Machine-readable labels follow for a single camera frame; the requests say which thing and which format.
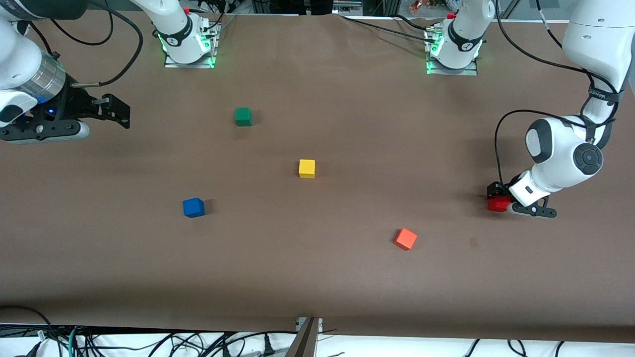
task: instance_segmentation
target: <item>yellow cube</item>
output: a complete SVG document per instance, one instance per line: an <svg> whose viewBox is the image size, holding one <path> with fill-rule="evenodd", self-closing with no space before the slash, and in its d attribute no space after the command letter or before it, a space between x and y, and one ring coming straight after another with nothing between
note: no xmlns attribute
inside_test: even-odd
<svg viewBox="0 0 635 357"><path fill-rule="evenodd" d="M316 161L301 159L298 175L301 179L314 179L316 177Z"/></svg>

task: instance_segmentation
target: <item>metal pole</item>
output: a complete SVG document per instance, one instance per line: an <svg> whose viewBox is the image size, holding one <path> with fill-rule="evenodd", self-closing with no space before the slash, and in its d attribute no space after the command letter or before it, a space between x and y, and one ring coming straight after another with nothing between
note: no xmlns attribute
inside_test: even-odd
<svg viewBox="0 0 635 357"><path fill-rule="evenodd" d="M306 319L284 357L314 357L318 333L319 318Z"/></svg>

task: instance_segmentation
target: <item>cable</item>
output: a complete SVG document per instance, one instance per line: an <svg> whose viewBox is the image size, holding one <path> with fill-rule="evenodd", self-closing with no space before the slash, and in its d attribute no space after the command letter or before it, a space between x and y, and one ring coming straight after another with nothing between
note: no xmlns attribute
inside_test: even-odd
<svg viewBox="0 0 635 357"><path fill-rule="evenodd" d="M31 26L31 28L33 29L33 31L36 32L36 34L40 37L40 40L42 40L42 42L44 43L44 47L46 47L46 52L49 55L53 54L53 51L51 51L51 46L48 45L48 41L46 40L46 38L44 37L44 35L42 34L42 32L35 26L35 24L33 23L33 21L29 21L29 25Z"/></svg>
<svg viewBox="0 0 635 357"><path fill-rule="evenodd" d="M233 336L235 334L236 332L223 333L219 338L217 338L214 342L212 342L201 354L199 354L199 357L206 357L216 348L216 346L220 343L220 341L227 339L228 337Z"/></svg>
<svg viewBox="0 0 635 357"><path fill-rule="evenodd" d="M512 346L512 340L507 340L507 345L509 346L509 349L514 351L514 353L516 353L520 357L527 357L527 352L525 351L525 345L523 344L523 341L521 340L515 340L515 341L518 341L518 344L520 344L520 348L522 349L523 352L521 353L520 351L515 349L514 346Z"/></svg>
<svg viewBox="0 0 635 357"><path fill-rule="evenodd" d="M218 19L216 19L216 21L214 21L210 26L203 28L203 31L207 31L207 30L210 30L210 29L216 27L216 25L218 25L223 20L223 15L224 15L223 13L220 14Z"/></svg>
<svg viewBox="0 0 635 357"><path fill-rule="evenodd" d="M564 341L558 342L558 345L556 346L556 354L554 354L554 357L558 357L560 355L560 347L562 347L563 344L565 344Z"/></svg>
<svg viewBox="0 0 635 357"><path fill-rule="evenodd" d="M375 16L375 14L377 13L377 10L379 10L379 6L381 6L383 3L384 3L384 0L381 0L379 4L377 5L377 7L373 10L373 12L370 13L370 16Z"/></svg>
<svg viewBox="0 0 635 357"><path fill-rule="evenodd" d="M141 53L141 47L144 45L144 35L141 33L141 30L137 27L137 25L135 25L134 22L130 21L127 17L123 16L122 14L116 12L115 10L109 8L108 6L104 6L100 3L98 3L96 0L88 0L89 3L97 6L100 9L106 10L108 11L110 14L117 16L118 18L120 18L123 22L125 22L126 24L130 25L135 32L137 33L137 35L139 36L139 43L137 45L137 50L135 50L135 54L132 55L132 58L130 58L130 60L128 61L128 63L123 67L123 69L121 70L121 72L119 72L116 76L114 76L112 79L109 79L105 82L98 82L98 83L90 83L90 84L79 84L77 86L75 86L75 88L86 88L86 87L94 87L94 86L107 86L108 84L111 84L115 81L117 81L119 78L121 78L121 76L123 76L128 69L130 68L130 66L132 66L132 63L135 62L135 60L137 59L137 57L139 56L139 53Z"/></svg>
<svg viewBox="0 0 635 357"><path fill-rule="evenodd" d="M390 17L400 18L400 19L404 20L406 22L406 24L416 28L417 30L425 31L425 27L422 27L422 26L419 26L419 25L415 24L414 22L410 21L409 19L405 18L402 15L395 14L395 15L391 15Z"/></svg>
<svg viewBox="0 0 635 357"><path fill-rule="evenodd" d="M534 111L533 109L518 109L515 111L511 111L508 112L507 114L503 115L502 118L500 118L500 120L498 121L498 124L496 125L496 130L494 131L494 153L496 154L496 167L498 168L498 179L500 180L501 184L505 184L505 182L503 181L503 175L501 173L501 169L500 169L500 158L498 156L498 129L500 128L500 124L503 122L503 120L505 120L505 118L507 118L508 116L510 116L511 114L515 114L515 113L534 113L534 114L540 114L543 116L548 116L551 118L555 118L558 119L560 121L562 121L563 123L567 123L567 124L571 124L574 126L578 126L581 128L586 128L586 125L580 124L580 123L576 123L574 121L571 121L569 119L563 118L561 116L557 116L557 115L553 115L553 114L549 114L547 112L542 112L542 111ZM615 118L613 118L613 116L610 116L609 119L605 120L603 123L600 123L597 125L597 127L601 127L604 125L607 125L609 123L612 123L615 121Z"/></svg>
<svg viewBox="0 0 635 357"><path fill-rule="evenodd" d="M423 37L418 37L418 36L414 36L414 35L410 35L410 34L405 34L404 32L399 32L399 31L395 31L395 30L386 29L385 27L369 24L368 22L359 21L359 20L356 20L354 18L348 18L348 17L344 17L344 18L346 20L348 20L348 21L357 22L358 24L361 24L361 25L366 25L366 26L374 27L376 29L392 32L393 34L402 35L402 36L410 37L410 38L413 38L413 39L418 39L418 40L421 40L423 42L430 42L430 43L434 42L433 39L426 39L426 38L423 38Z"/></svg>
<svg viewBox="0 0 635 357"><path fill-rule="evenodd" d="M470 357L472 356L472 353L474 352L474 349L476 348L476 345L478 345L478 343L481 341L481 339L476 339L474 340L474 342L472 342L472 347L470 347L470 350L467 352L467 354L465 355L465 357Z"/></svg>
<svg viewBox="0 0 635 357"><path fill-rule="evenodd" d="M540 7L540 0L536 0L536 7L538 8L538 13L540 13L542 24L545 25L545 28L547 29L547 33L549 34L549 36L551 36L551 39L554 40L554 42L558 45L558 47L562 48L562 44L560 43L560 41L558 41L558 39L554 36L553 32L551 32L551 29L549 28L549 24L547 24L547 19L545 18L545 15L542 14L542 8Z"/></svg>
<svg viewBox="0 0 635 357"><path fill-rule="evenodd" d="M104 3L106 4L106 6L108 6L108 1L104 0ZM68 38L70 38L71 40L81 43L81 44L85 44L87 46L99 46L101 44L104 44L106 42L108 42L108 40L110 40L110 38L112 37L112 31L114 30L114 22L112 19L112 13L108 13L108 16L110 17L110 31L108 32L108 36L106 36L105 39L99 41L99 42L86 42L86 41L82 41L76 37L74 37L73 35L69 34L65 29L62 28L62 26L60 26L60 24L57 23L57 21L51 19L51 22L53 22L53 25L55 25L55 27L57 27L60 31L62 31L63 34L65 34Z"/></svg>
<svg viewBox="0 0 635 357"><path fill-rule="evenodd" d="M236 357L240 357L243 354L244 347L245 347L246 344L247 344L247 341L243 340L243 346L241 347L240 352L238 352Z"/></svg>
<svg viewBox="0 0 635 357"><path fill-rule="evenodd" d="M240 340L245 340L245 339L248 339L249 337L254 337L254 336L259 336L259 335L264 335L264 334L271 334L271 333L291 333L293 335L297 334L297 332L295 332L295 331L280 331L280 330L278 330L278 331L264 331L264 332L251 333L249 335L245 335L245 336L242 336L242 337L238 337L237 339L233 339L233 340L231 340L229 342L224 342L221 346L217 346L218 349L216 350L216 352L212 353L210 357L214 357L214 355L216 355L218 352L222 351L222 349L224 347L227 347L227 346L231 345L234 342L237 342L237 341L240 341Z"/></svg>
<svg viewBox="0 0 635 357"><path fill-rule="evenodd" d="M149 344L148 346L144 346L144 347L119 347L119 346L95 346L95 341L94 339L92 339L93 342L91 343L92 346L91 347L84 347L84 349L95 349L95 350L99 350L99 349L126 349L128 351L141 351L142 349L146 349L146 348L150 348L154 345L156 345L159 342L155 342L153 344Z"/></svg>
<svg viewBox="0 0 635 357"><path fill-rule="evenodd" d="M197 335L200 335L200 333L199 333L199 332L197 332L197 333L192 334L190 337L188 337L188 338L186 338L186 339L181 339L181 340L182 340L182 341L181 341L181 343L177 344L176 346L174 346L174 344L173 344L173 345L172 345L172 350L170 350L170 357L172 357L172 356L174 355L174 353L175 353L176 351L178 351L178 349L179 349L179 348L181 348L181 346L185 345L185 348L188 348L188 345L187 345L187 344L188 344L188 341L189 341L191 338L193 338L194 336L197 336ZM201 346L201 351L198 351L198 349L197 349L197 351L196 351L196 352L198 352L199 354L201 354L201 353L203 352L203 351L202 351L202 348L203 348L203 347Z"/></svg>
<svg viewBox="0 0 635 357"><path fill-rule="evenodd" d="M174 335L176 335L176 334L175 333L171 333L171 334L167 335L166 337L164 337L159 342L157 342L155 344L154 348L150 351L150 354L148 354L148 357L152 357L152 355L159 349L159 347L161 347L162 344L164 344L167 340L172 338L172 336L174 336Z"/></svg>
<svg viewBox="0 0 635 357"><path fill-rule="evenodd" d="M73 357L73 341L75 340L75 333L77 332L77 327L73 328L73 331L70 332L69 335L69 357Z"/></svg>
<svg viewBox="0 0 635 357"><path fill-rule="evenodd" d="M500 0L495 0L495 2L494 2L494 7L495 7L496 14L499 14L499 12L498 12L498 2L499 2L499 1L500 1ZM511 44L511 45L512 45L515 49L517 49L518 51L520 51L522 54L526 55L527 57L529 57L529 58L531 58L531 59L533 59L533 60L536 60L536 61L538 61L538 62L540 62L540 63L543 63L543 64L548 64L548 65L552 65L552 66L554 66L554 67L568 69L568 70L570 70L570 71L574 71L574 72L584 73L584 74L586 74L587 76L593 76L593 77L595 77L595 78L599 79L600 81L602 81L602 82L606 83L606 85L607 85L609 88L611 88L611 91L612 91L613 93L617 93L617 91L615 90L615 87L611 84L611 82L609 82L606 78L604 78L604 77L602 77L602 76L599 76L599 75L597 75L597 74L591 73L591 72L589 72L589 71L587 71L587 70L585 70L585 69L579 69L579 68L571 67L571 66L568 66L568 65L557 64L557 63L554 63L554 62L551 62L551 61L548 61L548 60L544 60L544 59L542 59L542 58L536 57L536 56L532 55L531 53L529 53L529 52L527 52L527 51L523 50L520 46L518 46L518 45L517 45L517 44L516 44L516 43L515 43L515 42L514 42L514 41L513 41L510 37L509 37L509 35L507 35L507 33L506 33L505 29L503 28L503 23L500 21L500 17L499 17L499 16L496 16L496 21L498 22L498 27L500 27L500 31L502 32L502 34L503 34L503 36L505 37L505 39L507 40L507 42L509 42L509 43L510 43L510 44Z"/></svg>
<svg viewBox="0 0 635 357"><path fill-rule="evenodd" d="M37 314L42 320L44 320L44 323L50 329L50 331L52 333L55 333L55 330L53 329L53 326L51 326L51 322L48 321L48 318L46 318L46 316L44 316L43 313L39 312L38 310L35 310L32 307L22 306L22 305L2 305L2 306L0 306L0 310L2 310L2 309L19 309L19 310L30 311L30 312L32 312L34 314Z"/></svg>

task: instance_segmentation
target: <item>blue cube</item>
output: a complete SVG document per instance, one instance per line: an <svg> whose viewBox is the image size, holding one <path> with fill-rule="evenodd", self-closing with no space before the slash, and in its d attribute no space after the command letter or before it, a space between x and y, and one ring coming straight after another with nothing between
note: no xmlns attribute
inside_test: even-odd
<svg viewBox="0 0 635 357"><path fill-rule="evenodd" d="M186 199L183 201L183 214L190 218L205 215L205 205L203 201L198 197Z"/></svg>

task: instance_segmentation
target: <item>black cable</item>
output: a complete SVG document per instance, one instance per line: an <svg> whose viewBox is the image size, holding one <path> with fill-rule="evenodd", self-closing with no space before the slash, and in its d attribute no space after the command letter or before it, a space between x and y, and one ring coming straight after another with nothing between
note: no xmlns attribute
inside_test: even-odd
<svg viewBox="0 0 635 357"><path fill-rule="evenodd" d="M346 20L348 20L348 21L357 22L358 24L361 24L361 25L366 25L366 26L374 27L376 29L392 32L393 34L402 35L402 36L410 37L410 38L413 38L413 39L418 39L418 40L421 40L423 42L430 42L430 43L434 42L433 39L426 39L426 38L414 36L414 35L411 35L411 34L405 34L404 32L399 32L399 31L395 31L395 30L391 30L391 29L386 29L385 27L369 24L368 22L359 21L359 20L356 20L354 18L348 18L348 17L344 17L344 18Z"/></svg>
<svg viewBox="0 0 635 357"><path fill-rule="evenodd" d="M498 124L496 125L496 130L494 131L494 153L496 154L496 167L498 168L498 179L500 180L501 184L505 184L505 182L503 181L503 175L502 175L501 169L500 169L500 158L498 156L498 129L500 128L500 124L503 122L503 120L505 120L505 118L507 118L511 114L515 114L515 113L540 114L540 115L543 115L543 116L548 116L548 117L552 117L552 118L558 119L558 120L560 120L560 121L562 121L564 123L567 123L567 124L571 124L571 125L578 126L578 127L581 127L581 128L586 128L586 125L583 125L583 124L580 124L580 123L576 123L574 121L571 121L569 119L563 118L561 116L549 114L547 112L542 112L542 111L534 111L533 109L518 109L518 110L515 110L515 111L508 112L507 114L503 115L503 117L500 118L500 120L498 121ZM613 116L610 116L609 119L605 120L603 123L598 124L597 127L601 127L601 126L607 125L608 123L612 123L614 121L615 121L615 118L613 118Z"/></svg>
<svg viewBox="0 0 635 357"><path fill-rule="evenodd" d="M200 335L200 333L199 333L199 332L196 332L196 333L192 334L190 337L188 337L188 338L186 338L186 339L181 339L181 338L179 337L179 339L181 339L182 341L181 341L181 343L177 344L176 346L174 346L174 344L173 344L173 346L172 346L172 350L170 351L170 357L172 357L172 356L174 355L174 353L175 353L176 351L178 351L178 349L179 349L179 348L181 348L181 346L184 346L185 348L187 348L187 347L188 347L188 344L192 344L191 342L188 342L188 341L189 341L191 338L193 338L194 336L197 336L197 335ZM198 350L197 350L197 352L198 352L199 354L203 352L203 351L202 351L202 348L203 348L203 347L201 346L201 351L198 351Z"/></svg>
<svg viewBox="0 0 635 357"><path fill-rule="evenodd" d="M210 29L214 28L216 25L218 25L218 23L220 23L220 21L223 19L223 15L224 15L224 13L221 13L220 16L218 17L218 19L216 21L214 21L214 23L211 24L209 27L205 27L203 29L203 31L210 30Z"/></svg>
<svg viewBox="0 0 635 357"><path fill-rule="evenodd" d="M108 81L105 82L99 82L99 86L107 86L108 84L113 83L114 81L118 80L119 78L121 78L121 76L123 76L128 69L130 68L130 66L132 66L132 63L135 62L135 60L137 59L137 57L139 56L139 53L141 53L141 47L144 45L144 35L141 33L141 30L137 27L137 25L135 25L134 22L130 21L127 17L123 16L122 14L116 12L115 10L109 8L108 6L104 6L100 3L98 3L96 0L88 0L89 3L97 6L100 9L106 10L108 11L110 14L117 16L118 18L120 18L123 22L125 22L126 24L130 25L135 32L137 33L137 35L139 36L139 43L137 45L137 50L135 50L135 54L132 55L132 58L130 58L130 61L128 61L128 63L125 65L125 67L123 67L123 69L121 70L121 72L119 72L116 76L114 76L112 79L109 79Z"/></svg>
<svg viewBox="0 0 635 357"><path fill-rule="evenodd" d="M189 346L185 346L186 348L187 348L187 347L193 347L194 349L196 349L196 350L197 350L197 352L198 352L199 354L201 354L201 352L205 349L205 343L203 342L203 338L201 337L201 332L197 332L197 333L195 333L195 336L196 336L196 337L198 337L199 341L201 342L201 345L200 345L200 346L199 346L199 345L197 345L197 344L195 344L195 343L193 343L193 342L191 342L191 341L188 341L189 339L184 339L183 337L178 336L178 335L175 335L175 336L174 336L174 337L172 337L172 338L173 338L173 339L177 339L177 340L181 340L181 341L185 342L185 344L186 344L186 345L189 345Z"/></svg>
<svg viewBox="0 0 635 357"><path fill-rule="evenodd" d="M480 341L481 341L481 339L476 339L476 340L474 340L474 342L472 342L472 347L470 347L470 350L467 352L467 354L465 354L465 357L472 356L472 353L474 352L474 349L476 348L476 345L478 345L478 343Z"/></svg>
<svg viewBox="0 0 635 357"><path fill-rule="evenodd" d="M60 353L60 357L62 357L62 348L61 348L61 344L62 342L60 341L61 336L57 333L57 331L53 328L53 326L51 325L51 322L48 321L48 318L46 318L46 316L44 316L43 313L39 312L38 310L32 308L32 307L28 307L28 306L22 306L22 305L3 305L0 306L0 310L2 309L19 309L19 310L26 310L26 311L30 311L36 315L38 315L46 324L46 326L48 327L47 329L42 328L42 330L50 332L51 335L53 336L53 339L55 340L55 342L57 342L57 349L58 352Z"/></svg>
<svg viewBox="0 0 635 357"><path fill-rule="evenodd" d="M150 354L148 354L148 357L152 357L152 355L159 349L159 347L161 347L162 344L164 344L167 340L171 339L172 336L174 336L174 335L176 335L176 334L175 333L171 333L171 334L167 335L166 337L164 337L159 342L157 342L157 344L154 345L154 348L150 351Z"/></svg>
<svg viewBox="0 0 635 357"><path fill-rule="evenodd" d="M523 341L521 340L515 340L515 341L518 341L518 344L520 344L520 348L523 352L521 353L520 351L515 349L514 346L512 346L512 340L507 340L507 345L509 346L509 349L514 351L514 353L516 353L520 357L527 357L527 352L525 351L525 345L523 344Z"/></svg>
<svg viewBox="0 0 635 357"><path fill-rule="evenodd" d="M554 354L554 357L558 357L560 355L560 347L562 347L563 344L565 344L564 341L558 342L558 345L556 346L556 354Z"/></svg>
<svg viewBox="0 0 635 357"><path fill-rule="evenodd" d="M240 352L238 352L236 357L240 357L243 354L245 345L247 345L247 341L243 340L243 346L241 347Z"/></svg>
<svg viewBox="0 0 635 357"><path fill-rule="evenodd" d="M547 33L549 34L549 36L551 36L551 39L554 40L558 47L562 48L562 44L555 37L554 33L551 32L549 25L547 25L547 20L545 20L545 16L542 14L542 8L540 7L540 0L536 0L536 7L538 8L538 12L540 13L540 17L542 18L545 27L547 28Z"/></svg>
<svg viewBox="0 0 635 357"><path fill-rule="evenodd" d="M108 1L104 0L104 3L106 4L106 6L108 6ZM53 25L55 25L55 27L57 27L60 31L62 31L63 34L65 34L68 38L70 38L71 40L81 43L81 44L85 44L87 46L99 46L101 44L104 44L106 42L108 42L108 40L110 40L110 38L112 37L112 31L114 30L114 21L112 19L112 13L108 13L108 16L110 17L110 31L108 31L108 36L106 36L105 39L99 41L99 42L86 42L86 41L82 41L76 37L74 37L73 35L69 34L65 29L62 28L62 26L60 26L60 24L57 23L57 21L51 19L51 22L53 22Z"/></svg>
<svg viewBox="0 0 635 357"><path fill-rule="evenodd" d="M219 338L217 338L214 342L212 342L200 355L199 357L207 357L220 343L220 341L226 340L228 337L235 335L236 332L225 332Z"/></svg>
<svg viewBox="0 0 635 357"><path fill-rule="evenodd" d="M53 51L51 51L51 46L48 45L48 41L46 40L46 38L44 37L44 34L42 34L42 32L35 26L35 24L33 23L33 21L29 21L29 25L31 26L31 28L33 29L33 31L36 32L36 34L40 37L40 40L42 40L42 42L44 43L44 47L46 47L46 52L49 55L53 54Z"/></svg>
<svg viewBox="0 0 635 357"><path fill-rule="evenodd" d="M142 349L146 349L146 348L150 348L154 345L156 345L158 342L155 342L153 344L149 344L148 346L144 346L144 347L120 347L120 346L95 346L94 345L94 341L93 341L93 345L91 347L84 347L83 349L96 349L96 350L100 350L100 349L126 349L128 351L141 351Z"/></svg>
<svg viewBox="0 0 635 357"><path fill-rule="evenodd" d="M283 330L278 330L278 331L264 331L264 332L251 333L251 334L249 334L249 335L245 335L245 336L242 336L242 337L238 337L237 339L233 339L233 340L231 340L231 341L229 341L229 342L224 342L224 344L222 344L221 346L217 346L217 348L218 348L218 349L216 350L216 352L212 353L210 357L214 357L214 355L216 355L218 352L222 351L222 349L223 349L224 347L227 347L227 346L231 345L231 344L232 344L232 343L234 343L234 342L237 342L237 341L240 341L240 340L245 340L245 339L248 339L248 338L250 338L250 337L254 337L254 336L265 335L265 334L271 334L271 333L291 333L291 334L293 334L293 335L296 335L296 334L297 334L297 332L295 332L295 331L283 331Z"/></svg>
<svg viewBox="0 0 635 357"><path fill-rule="evenodd" d="M494 2L494 7L495 7L495 10L496 10L496 14L499 14L499 12L498 12L498 2L499 2L499 1L500 1L500 0L495 0L495 2ZM548 64L548 65L552 65L552 66L554 66L554 67L568 69L568 70L570 70L570 71L574 71L574 72L584 73L584 74L586 74L587 76L593 76L593 77L595 77L595 78L599 79L600 81L602 81L602 82L606 83L606 85L607 85L609 88L611 88L611 91L612 91L613 93L617 93L617 91L615 90L615 87L611 84L611 82L609 82L606 78L604 78L604 77L602 77L602 76L599 76L599 75L597 75L597 74L591 73L591 72L589 72L589 71L587 71L587 70L585 70L585 69L579 69L579 68L571 67L571 66L568 66L568 65L557 64L557 63L554 63L554 62L551 62L551 61L548 61L548 60L544 60L544 59L542 59L542 58L540 58L540 57L536 57L536 56L532 55L531 53L529 53L529 52L525 51L525 50L524 50L524 49L522 49L520 46L518 46L518 45L517 45L517 44L516 44L516 43L515 43L515 42L514 42L514 41L513 41L510 37L509 37L509 35L507 35L507 33L506 33L505 29L503 28L503 23L500 21L500 16L498 16L498 15L496 16L496 21L498 22L498 27L500 27L500 31L501 31L501 33L503 34L503 36L505 37L505 39L507 40L507 42L509 42L509 43L510 43L510 44L511 44L511 45L512 45L515 49L517 49L518 51L520 51L522 54L526 55L527 57L529 57L529 58L531 58L531 59L533 59L533 60L536 60L536 61L538 61L538 62L540 62L540 63L543 63L543 64Z"/></svg>
<svg viewBox="0 0 635 357"><path fill-rule="evenodd" d="M391 15L390 17L400 18L400 19L404 20L406 22L406 24L416 28L417 30L425 31L425 27L422 27L422 26L419 26L419 25L415 24L414 22L410 21L409 19L407 19L406 17L404 17L402 15L395 14L395 15Z"/></svg>

